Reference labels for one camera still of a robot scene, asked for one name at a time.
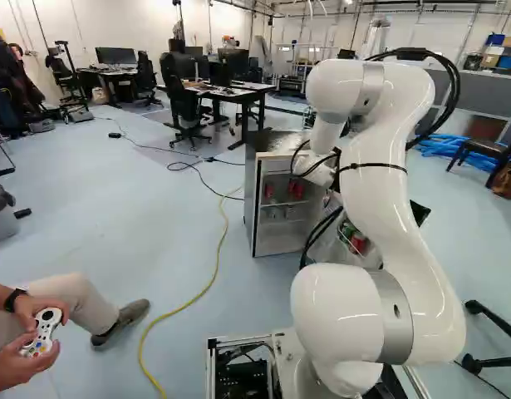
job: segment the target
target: controller button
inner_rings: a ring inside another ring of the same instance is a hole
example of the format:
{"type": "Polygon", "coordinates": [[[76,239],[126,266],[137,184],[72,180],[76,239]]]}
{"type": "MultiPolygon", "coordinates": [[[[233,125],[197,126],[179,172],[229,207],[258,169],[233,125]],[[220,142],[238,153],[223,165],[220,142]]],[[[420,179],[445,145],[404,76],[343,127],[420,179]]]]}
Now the controller button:
{"type": "Polygon", "coordinates": [[[47,310],[42,314],[42,319],[47,321],[54,317],[54,312],[52,310],[47,310]]]}

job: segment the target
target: finger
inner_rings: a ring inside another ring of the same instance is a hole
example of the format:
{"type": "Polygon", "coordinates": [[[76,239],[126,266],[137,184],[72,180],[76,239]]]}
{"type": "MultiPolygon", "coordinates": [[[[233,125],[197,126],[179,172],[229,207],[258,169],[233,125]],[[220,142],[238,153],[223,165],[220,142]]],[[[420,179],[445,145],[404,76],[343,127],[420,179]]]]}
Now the finger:
{"type": "Polygon", "coordinates": [[[26,332],[20,337],[15,338],[8,345],[6,345],[6,349],[17,352],[19,349],[24,347],[30,341],[33,341],[37,336],[37,332],[26,332]]]}
{"type": "Polygon", "coordinates": [[[59,341],[54,341],[52,343],[52,348],[50,351],[43,353],[39,357],[34,357],[32,359],[32,365],[35,368],[36,372],[43,372],[50,368],[52,364],[56,361],[59,356],[59,352],[61,350],[61,345],[59,341]]]}
{"type": "Polygon", "coordinates": [[[36,319],[31,314],[19,313],[18,317],[28,333],[34,333],[37,330],[36,319]]]}
{"type": "Polygon", "coordinates": [[[65,302],[59,300],[59,299],[54,299],[54,298],[47,298],[47,299],[43,299],[43,302],[42,302],[42,306],[43,306],[43,309],[45,308],[58,308],[61,310],[61,312],[63,313],[62,314],[62,317],[61,317],[61,324],[65,325],[66,322],[68,321],[69,319],[69,314],[70,314],[70,309],[69,309],[69,305],[67,305],[65,302]]]}

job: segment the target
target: gray sneaker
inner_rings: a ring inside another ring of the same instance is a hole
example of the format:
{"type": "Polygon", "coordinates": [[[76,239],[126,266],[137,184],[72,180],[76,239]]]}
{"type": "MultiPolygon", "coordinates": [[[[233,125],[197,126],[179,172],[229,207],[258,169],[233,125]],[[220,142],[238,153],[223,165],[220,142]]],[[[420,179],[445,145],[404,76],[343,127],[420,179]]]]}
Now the gray sneaker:
{"type": "Polygon", "coordinates": [[[150,309],[150,301],[148,299],[139,299],[125,305],[119,314],[119,318],[113,327],[102,335],[91,335],[91,344],[93,348],[100,349],[106,347],[109,341],[113,341],[115,335],[144,318],[150,309]]]}

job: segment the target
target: white wall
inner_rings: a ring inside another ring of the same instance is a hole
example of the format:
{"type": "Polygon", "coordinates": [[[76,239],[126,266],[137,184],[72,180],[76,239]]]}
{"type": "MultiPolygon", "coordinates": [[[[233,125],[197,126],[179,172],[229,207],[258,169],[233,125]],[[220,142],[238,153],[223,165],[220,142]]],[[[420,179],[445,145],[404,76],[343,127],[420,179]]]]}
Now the white wall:
{"type": "MultiPolygon", "coordinates": [[[[328,12],[336,12],[339,2],[340,0],[325,0],[324,3],[328,12]]],[[[7,34],[7,40],[38,52],[37,57],[25,58],[28,74],[51,101],[56,101],[61,93],[55,86],[51,73],[44,67],[47,50],[33,11],[32,0],[10,0],[10,3],[22,35],[8,0],[0,0],[0,25],[7,34]]],[[[155,70],[159,71],[160,54],[168,50],[168,39],[172,37],[172,27],[178,20],[176,7],[166,0],[36,0],[36,5],[49,46],[55,40],[67,40],[78,67],[86,67],[96,61],[95,47],[132,47],[146,50],[155,70]],[[77,22],[72,1],[76,8],[77,22]]],[[[506,2],[498,7],[484,5],[482,10],[507,12],[510,7],[511,2],[506,2]]],[[[474,5],[440,8],[473,11],[474,5]]],[[[308,11],[305,3],[298,3],[281,6],[278,11],[294,15],[301,14],[306,9],[308,11]]],[[[379,15],[398,9],[401,10],[401,6],[383,7],[377,9],[376,13],[379,15]]],[[[354,6],[349,6],[347,11],[354,12],[354,6]]],[[[362,8],[352,45],[355,50],[360,49],[372,19],[369,11],[371,7],[362,8]]],[[[184,0],[183,12],[187,44],[205,46],[209,42],[207,0],[184,0]]],[[[316,2],[314,12],[322,14],[322,9],[316,2]]],[[[419,16],[416,12],[398,12],[386,15],[392,23],[387,38],[388,47],[427,47],[442,52],[451,59],[458,55],[471,20],[470,13],[425,12],[419,16]]],[[[487,35],[492,31],[500,32],[503,26],[504,33],[511,34],[511,17],[508,21],[506,19],[505,16],[479,14],[464,53],[479,51],[487,35]]],[[[248,47],[250,12],[214,2],[210,8],[210,20],[214,48],[221,46],[221,37],[224,34],[235,36],[241,42],[241,47],[248,47]]],[[[323,44],[327,36],[328,41],[334,37],[334,46],[349,48],[355,22],[354,15],[314,17],[312,22],[306,17],[302,35],[299,37],[302,26],[300,17],[275,18],[273,58],[276,70],[286,72],[287,63],[284,61],[288,58],[288,54],[276,52],[276,43],[290,43],[293,39],[308,42],[311,37],[313,43],[323,44]]],[[[253,35],[263,35],[269,45],[270,30],[268,18],[257,15],[253,23],[253,35]]]]}
{"type": "MultiPolygon", "coordinates": [[[[0,0],[0,26],[7,41],[38,52],[37,57],[25,57],[27,73],[50,101],[57,102],[61,93],[44,67],[47,49],[32,0],[11,0],[11,4],[22,36],[8,0],[0,0]]],[[[179,19],[176,7],[166,0],[74,0],[77,22],[71,0],[36,0],[36,5],[49,47],[55,40],[68,41],[76,67],[96,61],[95,47],[131,47],[146,50],[159,72],[160,55],[168,51],[168,39],[179,19]]],[[[183,16],[187,45],[205,46],[209,42],[206,0],[184,0],[183,16]]],[[[210,20],[215,49],[221,47],[225,34],[235,36],[242,47],[248,46],[249,12],[216,2],[210,8],[210,20]]]]}

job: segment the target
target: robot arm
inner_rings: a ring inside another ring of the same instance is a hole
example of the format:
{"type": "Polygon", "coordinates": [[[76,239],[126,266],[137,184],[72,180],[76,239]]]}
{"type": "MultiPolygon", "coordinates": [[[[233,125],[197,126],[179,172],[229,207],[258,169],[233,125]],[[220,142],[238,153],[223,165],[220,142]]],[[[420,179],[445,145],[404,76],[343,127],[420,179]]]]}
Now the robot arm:
{"type": "MultiPolygon", "coordinates": [[[[435,88],[421,68],[327,60],[307,81],[317,109],[312,153],[294,171],[327,155],[351,114],[363,131],[340,158],[340,189],[351,222],[379,249],[383,270],[316,264],[294,279],[294,327],[317,375],[342,397],[365,393],[381,364],[448,362],[463,349],[460,301],[429,251],[407,196],[405,143],[429,110],[435,88]]],[[[326,167],[306,178],[326,184],[326,167]]]]}

